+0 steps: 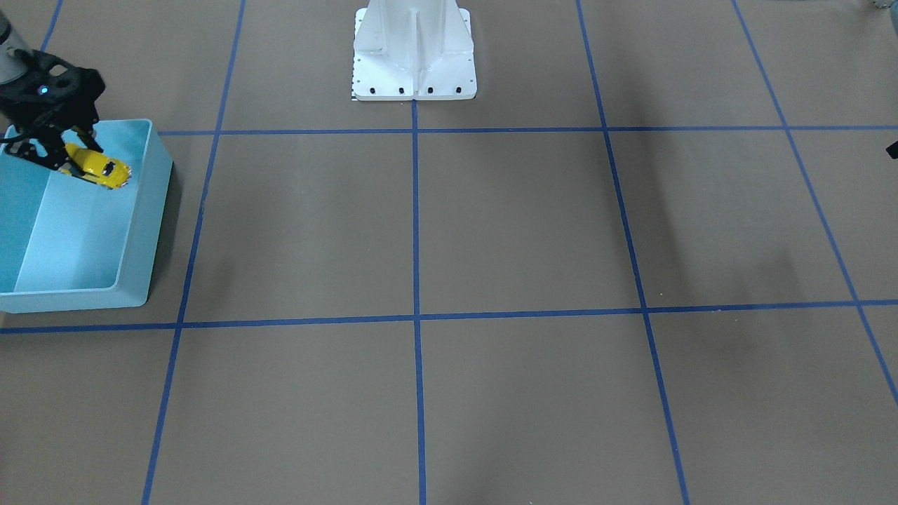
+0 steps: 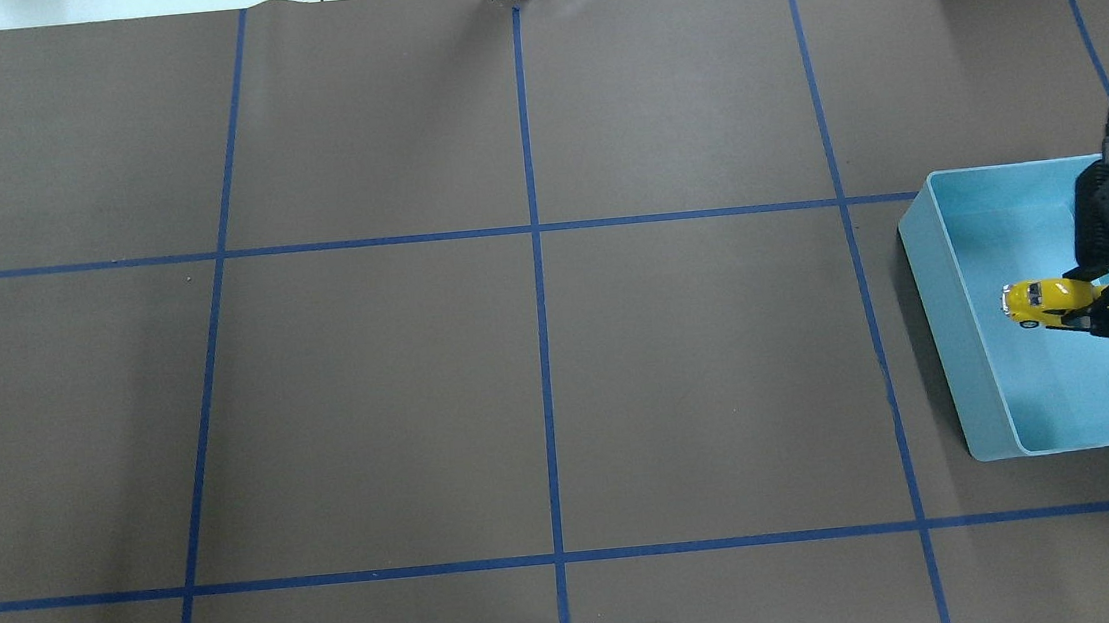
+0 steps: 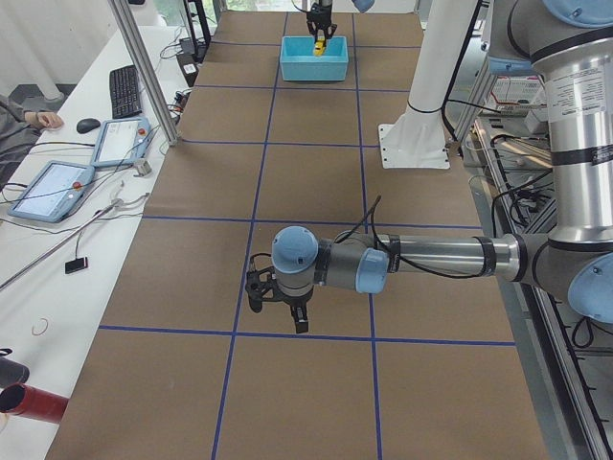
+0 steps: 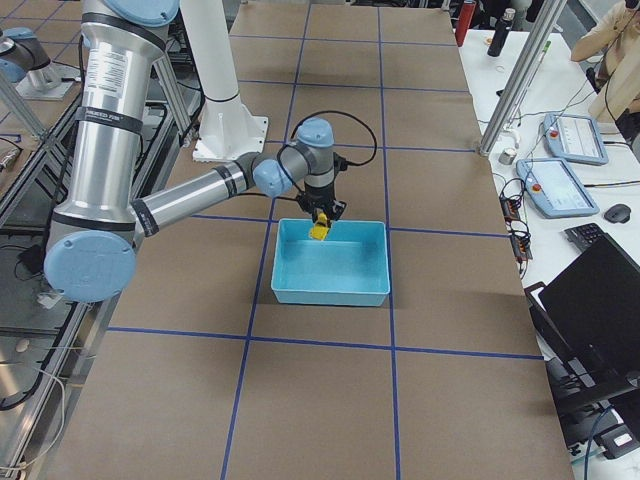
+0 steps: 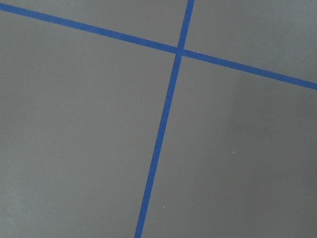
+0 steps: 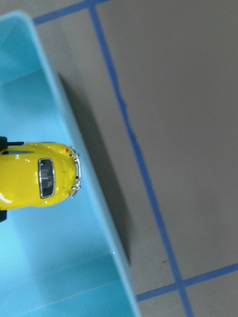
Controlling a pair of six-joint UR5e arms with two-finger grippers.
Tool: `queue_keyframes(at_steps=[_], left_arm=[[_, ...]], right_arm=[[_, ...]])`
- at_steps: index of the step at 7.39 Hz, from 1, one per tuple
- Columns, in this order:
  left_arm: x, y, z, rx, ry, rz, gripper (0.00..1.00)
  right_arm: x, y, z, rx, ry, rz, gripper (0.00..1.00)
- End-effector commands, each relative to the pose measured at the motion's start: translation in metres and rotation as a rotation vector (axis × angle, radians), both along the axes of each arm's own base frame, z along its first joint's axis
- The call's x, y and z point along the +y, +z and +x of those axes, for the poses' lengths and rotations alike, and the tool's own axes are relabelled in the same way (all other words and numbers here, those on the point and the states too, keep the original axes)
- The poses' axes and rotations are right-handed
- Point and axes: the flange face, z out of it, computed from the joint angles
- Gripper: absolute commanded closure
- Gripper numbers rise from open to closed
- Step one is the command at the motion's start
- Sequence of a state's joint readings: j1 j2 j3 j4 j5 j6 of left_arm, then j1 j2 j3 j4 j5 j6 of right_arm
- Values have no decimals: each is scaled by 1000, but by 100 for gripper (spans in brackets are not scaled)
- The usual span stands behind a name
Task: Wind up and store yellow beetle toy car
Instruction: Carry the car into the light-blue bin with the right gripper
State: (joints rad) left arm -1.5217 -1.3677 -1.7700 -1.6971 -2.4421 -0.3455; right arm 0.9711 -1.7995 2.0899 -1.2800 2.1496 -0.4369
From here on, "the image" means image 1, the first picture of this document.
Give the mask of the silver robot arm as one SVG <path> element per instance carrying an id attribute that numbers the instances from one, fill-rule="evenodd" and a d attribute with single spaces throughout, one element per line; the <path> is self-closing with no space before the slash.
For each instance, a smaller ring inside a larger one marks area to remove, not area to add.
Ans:
<path id="1" fill-rule="evenodd" d="M 102 152 L 94 140 L 95 103 L 105 90 L 99 71 L 32 49 L 5 15 L 1 43 L 1 111 L 13 129 L 2 138 L 4 152 L 84 177 L 65 149 L 63 134 L 74 131 L 87 149 Z"/>

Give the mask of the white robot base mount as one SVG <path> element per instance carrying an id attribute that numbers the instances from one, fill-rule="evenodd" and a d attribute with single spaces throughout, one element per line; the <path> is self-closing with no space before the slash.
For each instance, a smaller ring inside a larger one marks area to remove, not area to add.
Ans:
<path id="1" fill-rule="evenodd" d="M 472 100 L 471 13 L 455 1 L 370 1 L 354 16 L 354 100 Z"/>

